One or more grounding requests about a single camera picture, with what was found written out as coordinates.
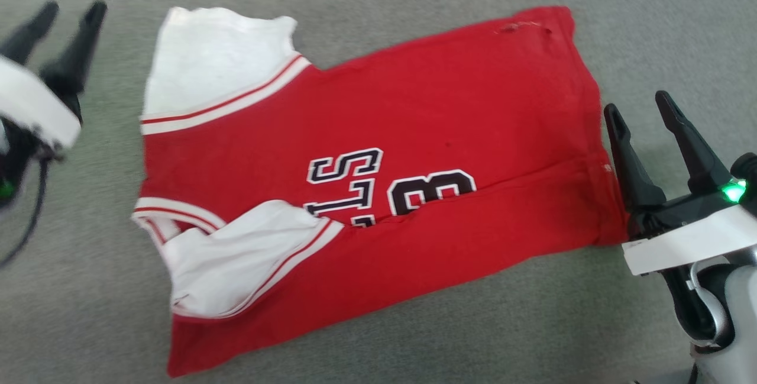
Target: small hole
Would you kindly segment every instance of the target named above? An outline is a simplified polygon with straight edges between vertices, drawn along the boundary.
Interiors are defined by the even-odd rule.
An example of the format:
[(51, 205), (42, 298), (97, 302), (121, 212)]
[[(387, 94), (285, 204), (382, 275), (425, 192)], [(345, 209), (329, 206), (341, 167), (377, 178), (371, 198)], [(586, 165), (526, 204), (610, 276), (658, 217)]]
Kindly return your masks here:
[(518, 25), (516, 23), (510, 23), (507, 26), (503, 26), (500, 28), (500, 33), (514, 33), (518, 29)]

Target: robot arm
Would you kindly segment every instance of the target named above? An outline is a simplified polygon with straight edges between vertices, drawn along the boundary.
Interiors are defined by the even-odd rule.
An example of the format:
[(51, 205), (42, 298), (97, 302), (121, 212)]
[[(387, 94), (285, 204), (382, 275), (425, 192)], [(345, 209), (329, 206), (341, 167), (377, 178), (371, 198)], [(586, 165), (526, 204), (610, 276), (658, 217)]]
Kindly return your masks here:
[(0, 212), (14, 203), (31, 160), (40, 160), (40, 193), (32, 220), (18, 246), (0, 260), (0, 267), (21, 251), (34, 228), (49, 161), (60, 159), (79, 135), (79, 95), (107, 9), (103, 1), (92, 3), (68, 47), (57, 60), (41, 67), (39, 77), (24, 65), (52, 26), (59, 11), (56, 3), (45, 4), (0, 44)]
[(691, 340), (690, 382), (757, 382), (757, 156), (731, 171), (665, 91), (657, 107), (689, 170), (690, 194), (668, 200), (630, 145), (614, 104), (605, 109), (628, 211), (625, 260), (635, 275), (660, 273)]

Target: white robot arm casing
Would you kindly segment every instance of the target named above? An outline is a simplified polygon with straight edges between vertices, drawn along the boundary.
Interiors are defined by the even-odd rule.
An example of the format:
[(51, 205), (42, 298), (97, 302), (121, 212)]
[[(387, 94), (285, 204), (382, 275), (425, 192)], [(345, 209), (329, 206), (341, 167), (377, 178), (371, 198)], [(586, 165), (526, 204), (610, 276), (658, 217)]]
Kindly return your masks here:
[(654, 238), (623, 244), (633, 275), (697, 263), (757, 244), (757, 220), (741, 205), (730, 206)]
[(743, 266), (728, 276), (725, 285), (735, 339), (727, 348), (691, 356), (700, 370), (701, 384), (754, 384), (757, 377), (757, 267)]
[(0, 117), (32, 131), (36, 138), (54, 150), (73, 146), (82, 127), (78, 117), (38, 76), (2, 56)]

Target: green indicator light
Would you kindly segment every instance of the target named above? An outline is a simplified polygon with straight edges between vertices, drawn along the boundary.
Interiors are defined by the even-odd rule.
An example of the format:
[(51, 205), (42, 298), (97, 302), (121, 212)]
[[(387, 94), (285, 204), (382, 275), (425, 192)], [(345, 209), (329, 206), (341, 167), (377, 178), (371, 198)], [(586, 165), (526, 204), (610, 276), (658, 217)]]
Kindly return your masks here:
[(15, 188), (13, 187), (10, 182), (0, 182), (0, 199), (2, 198), (10, 198), (13, 196), (13, 192), (15, 192)]
[(732, 180), (727, 185), (720, 188), (723, 195), (728, 198), (732, 203), (737, 204), (741, 197), (746, 192), (746, 181), (744, 180)]
[(723, 193), (725, 193), (728, 200), (733, 203), (738, 203), (739, 199), (744, 195), (744, 192), (746, 192), (746, 189), (740, 185), (723, 188)]

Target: gray carpet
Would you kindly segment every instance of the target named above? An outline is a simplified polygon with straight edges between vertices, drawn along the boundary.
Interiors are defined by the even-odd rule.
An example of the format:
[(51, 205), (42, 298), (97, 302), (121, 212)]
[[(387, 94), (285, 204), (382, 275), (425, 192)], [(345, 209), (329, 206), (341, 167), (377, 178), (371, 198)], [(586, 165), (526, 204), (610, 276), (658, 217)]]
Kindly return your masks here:
[[(0, 0), (0, 33), (45, 0)], [(91, 0), (62, 14), (33, 68)], [(410, 38), (540, 4), (570, 6), (576, 42), (619, 104), (652, 178), (686, 190), (684, 164), (652, 96), (669, 90), (728, 162), (755, 149), (757, 0), (106, 0), (83, 100), (85, 128), (52, 169), (32, 243), (0, 271), (0, 382), (167, 382), (169, 281), (129, 220), (143, 169), (137, 119), (169, 7), (291, 15), (299, 50), (328, 67)], [(21, 235), (35, 183), (0, 227)], [(619, 249), (542, 257), (178, 382), (620, 383), (689, 365), (662, 279), (633, 278)]]

